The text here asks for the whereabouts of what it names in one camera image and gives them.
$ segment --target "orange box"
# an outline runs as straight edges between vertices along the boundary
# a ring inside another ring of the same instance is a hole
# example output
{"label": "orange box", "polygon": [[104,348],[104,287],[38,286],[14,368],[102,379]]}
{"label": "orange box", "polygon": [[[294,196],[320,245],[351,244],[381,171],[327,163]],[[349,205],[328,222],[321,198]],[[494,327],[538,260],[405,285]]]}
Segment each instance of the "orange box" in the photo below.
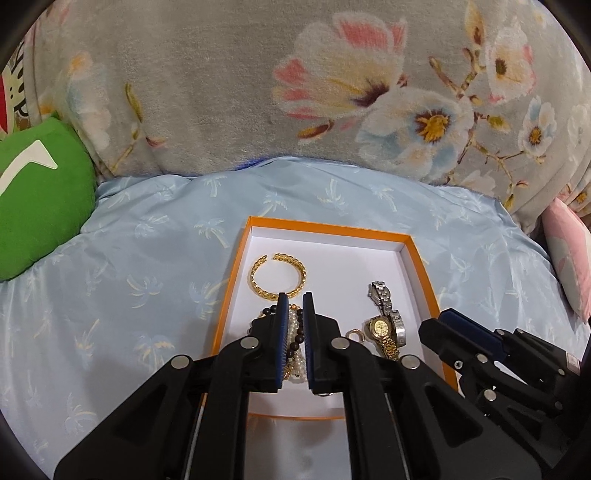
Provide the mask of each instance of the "orange box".
{"label": "orange box", "polygon": [[[212,355],[246,336],[252,319],[271,302],[257,296],[248,282],[252,264],[262,255],[269,260],[256,273],[257,283],[272,292],[289,291],[298,282],[290,265],[270,260],[275,253],[298,258],[306,267],[307,280],[301,297],[311,291],[316,312],[339,322],[341,334],[362,329],[362,323],[379,311],[368,298],[368,285],[384,281],[391,291],[407,331],[401,355],[412,353],[457,390],[455,372],[420,343],[420,322],[439,316],[437,299],[412,238],[401,233],[347,226],[250,217],[232,265],[213,342]],[[378,353],[368,339],[364,343]],[[284,381],[277,394],[252,393],[249,413],[294,420],[344,418],[342,396],[318,397],[306,382]]]}

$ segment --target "gold watch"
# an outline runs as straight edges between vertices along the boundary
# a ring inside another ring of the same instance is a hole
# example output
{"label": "gold watch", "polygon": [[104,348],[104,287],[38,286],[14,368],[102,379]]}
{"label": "gold watch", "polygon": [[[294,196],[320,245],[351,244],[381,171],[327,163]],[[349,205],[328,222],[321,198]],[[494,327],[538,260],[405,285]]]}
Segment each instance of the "gold watch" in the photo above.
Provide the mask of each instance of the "gold watch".
{"label": "gold watch", "polygon": [[388,319],[378,315],[377,317],[372,318],[369,321],[369,333],[372,337],[376,340],[382,352],[384,353],[384,357],[389,360],[398,360],[398,347],[396,347],[396,343],[390,337],[392,333],[392,325],[388,321]]}

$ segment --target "cushion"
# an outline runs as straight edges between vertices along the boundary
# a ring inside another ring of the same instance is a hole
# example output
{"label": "cushion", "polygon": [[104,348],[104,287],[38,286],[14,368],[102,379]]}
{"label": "cushion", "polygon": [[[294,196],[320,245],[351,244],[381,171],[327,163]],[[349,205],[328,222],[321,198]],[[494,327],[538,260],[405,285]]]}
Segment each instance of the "cushion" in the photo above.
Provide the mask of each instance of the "cushion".
{"label": "cushion", "polygon": [[552,264],[577,315],[591,317],[591,233],[564,202],[555,198],[542,213]]}
{"label": "cushion", "polygon": [[0,142],[0,280],[77,235],[95,187],[84,145],[56,118]]}

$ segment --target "metal watch band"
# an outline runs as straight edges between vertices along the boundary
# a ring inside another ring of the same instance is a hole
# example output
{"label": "metal watch band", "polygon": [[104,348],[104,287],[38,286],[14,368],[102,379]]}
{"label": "metal watch band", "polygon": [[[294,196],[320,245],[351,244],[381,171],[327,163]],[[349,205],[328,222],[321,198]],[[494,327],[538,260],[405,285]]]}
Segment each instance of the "metal watch band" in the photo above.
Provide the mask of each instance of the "metal watch band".
{"label": "metal watch band", "polygon": [[390,337],[381,338],[379,340],[379,345],[384,353],[384,356],[388,360],[398,360],[398,356],[400,353],[398,352],[398,347],[396,347],[396,343]]}

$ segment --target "blue fabric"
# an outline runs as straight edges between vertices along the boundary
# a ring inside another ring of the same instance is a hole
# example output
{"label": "blue fabric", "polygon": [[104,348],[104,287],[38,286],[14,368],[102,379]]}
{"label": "blue fabric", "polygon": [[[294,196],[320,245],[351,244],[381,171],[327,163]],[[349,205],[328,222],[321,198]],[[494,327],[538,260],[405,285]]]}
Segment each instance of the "blue fabric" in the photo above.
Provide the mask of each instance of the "blue fabric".
{"label": "blue fabric", "polygon": [[[520,327],[579,358],[589,337],[544,251],[498,202],[465,189],[282,158],[196,179],[117,179],[97,196],[80,235],[0,283],[0,407],[50,477],[172,355],[209,353],[249,215],[410,233],[441,309],[490,330]],[[257,455],[277,438],[285,448],[266,456],[264,478],[295,478],[298,468],[348,478],[344,423],[304,424],[253,421],[249,478],[264,476]]]}

